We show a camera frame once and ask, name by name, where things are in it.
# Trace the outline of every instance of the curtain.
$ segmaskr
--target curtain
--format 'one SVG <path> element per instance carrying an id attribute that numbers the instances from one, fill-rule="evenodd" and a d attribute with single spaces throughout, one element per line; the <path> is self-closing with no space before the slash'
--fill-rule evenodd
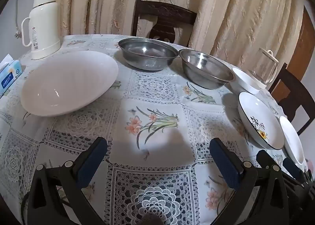
<path id="1" fill-rule="evenodd" d="M 288 63 L 303 17 L 304 0 L 152 0 L 197 13 L 193 26 L 179 25 L 175 43 L 211 54 L 240 68 L 259 66 L 260 47 Z M 57 0 L 60 34 L 130 35 L 135 0 Z M 147 37 L 156 22 L 141 16 L 137 36 Z"/>

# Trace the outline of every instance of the screw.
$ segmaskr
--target screw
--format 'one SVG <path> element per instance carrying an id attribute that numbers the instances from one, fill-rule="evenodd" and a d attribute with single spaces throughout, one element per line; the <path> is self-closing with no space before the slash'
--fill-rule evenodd
<path id="1" fill-rule="evenodd" d="M 36 166 L 36 170 L 40 171 L 40 170 L 43 169 L 43 167 L 44 167 L 44 166 L 43 166 L 42 164 L 40 164 L 40 165 Z"/>
<path id="2" fill-rule="evenodd" d="M 273 165 L 272 168 L 273 168 L 275 171 L 279 171 L 279 170 L 280 170 L 279 166 L 277 166 L 277 165 Z"/>
<path id="3" fill-rule="evenodd" d="M 73 165 L 72 161 L 65 162 L 65 167 L 71 167 Z"/>
<path id="4" fill-rule="evenodd" d="M 244 166 L 247 167 L 247 168 L 250 168 L 252 166 L 252 164 L 248 161 L 245 161 L 244 162 Z"/>

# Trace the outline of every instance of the white wall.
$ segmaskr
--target white wall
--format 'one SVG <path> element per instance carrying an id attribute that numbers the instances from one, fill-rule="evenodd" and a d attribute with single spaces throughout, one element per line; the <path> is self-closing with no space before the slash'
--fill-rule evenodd
<path id="1" fill-rule="evenodd" d="M 18 25 L 20 27 L 22 20 L 28 17 L 33 8 L 34 0 L 19 0 L 18 6 Z M 15 38 L 15 2 L 16 0 L 9 0 L 0 15 L 0 60 L 2 60 L 8 53 L 14 58 L 19 58 L 22 54 L 27 52 L 30 47 L 22 45 L 22 39 Z"/>
<path id="2" fill-rule="evenodd" d="M 304 5 L 308 11 L 308 14 L 310 15 L 313 26 L 315 28 L 315 18 L 311 10 L 310 3 L 305 0 Z M 315 100 L 315 51 L 312 55 L 311 61 L 301 82 Z M 292 125 L 298 131 L 308 120 L 308 115 L 300 106 L 296 111 L 296 115 L 292 121 Z M 303 146 L 305 158 L 311 160 L 312 163 L 315 164 L 315 120 L 313 120 L 313 122 L 300 135 L 300 139 Z"/>

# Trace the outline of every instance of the blue tissue box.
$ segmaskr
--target blue tissue box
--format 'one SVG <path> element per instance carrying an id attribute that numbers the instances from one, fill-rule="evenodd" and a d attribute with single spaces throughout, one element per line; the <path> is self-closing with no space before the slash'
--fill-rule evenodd
<path id="1" fill-rule="evenodd" d="M 12 83 L 22 74 L 19 60 L 11 61 L 2 72 L 0 72 L 0 97 L 12 85 Z"/>

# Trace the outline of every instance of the tablecloth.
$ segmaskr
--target tablecloth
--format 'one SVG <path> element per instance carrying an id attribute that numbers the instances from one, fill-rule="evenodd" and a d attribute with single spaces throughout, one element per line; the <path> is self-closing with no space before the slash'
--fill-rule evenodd
<path id="1" fill-rule="evenodd" d="M 179 57 L 158 72 L 132 68 L 118 46 L 127 37 L 66 36 L 61 49 L 47 58 L 34 61 L 29 53 L 20 58 L 24 72 L 0 99 L 0 193 L 18 219 L 34 168 L 75 160 L 98 136 L 107 140 L 108 151 L 83 192 L 107 224 L 134 225 L 148 212 L 165 224 L 210 224 L 233 192 L 209 153 L 214 137 L 241 160 L 258 165 L 260 148 L 244 129 L 237 95 L 228 85 L 207 90 L 191 83 Z M 67 115 L 43 118 L 26 112 L 20 93 L 27 76 L 50 57 L 74 50 L 113 57 L 119 74 L 112 87 Z M 284 115 L 267 90 L 257 97 L 276 116 Z M 284 151 L 267 152 L 284 169 Z M 58 191 L 65 198 L 63 189 Z M 247 217 L 254 198 L 255 191 L 239 221 Z M 79 223 L 73 211 L 66 210 Z"/>

